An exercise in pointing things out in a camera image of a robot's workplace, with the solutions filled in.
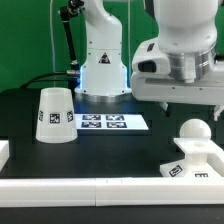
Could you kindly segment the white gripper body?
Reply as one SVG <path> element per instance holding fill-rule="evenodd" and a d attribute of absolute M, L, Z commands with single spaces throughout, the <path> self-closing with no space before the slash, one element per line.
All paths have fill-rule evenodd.
<path fill-rule="evenodd" d="M 165 75 L 134 73 L 131 88 L 140 101 L 224 105 L 224 61 L 216 63 L 194 83 L 178 82 Z"/>

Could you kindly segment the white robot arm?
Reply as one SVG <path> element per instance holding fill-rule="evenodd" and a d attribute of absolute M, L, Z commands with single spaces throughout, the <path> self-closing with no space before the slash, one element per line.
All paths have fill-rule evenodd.
<path fill-rule="evenodd" d="M 224 0 L 142 0 L 129 20 L 130 75 L 121 60 L 122 25 L 105 0 L 82 0 L 86 59 L 76 93 L 96 100 L 132 94 L 140 101 L 211 105 L 224 112 L 224 60 L 216 16 Z"/>

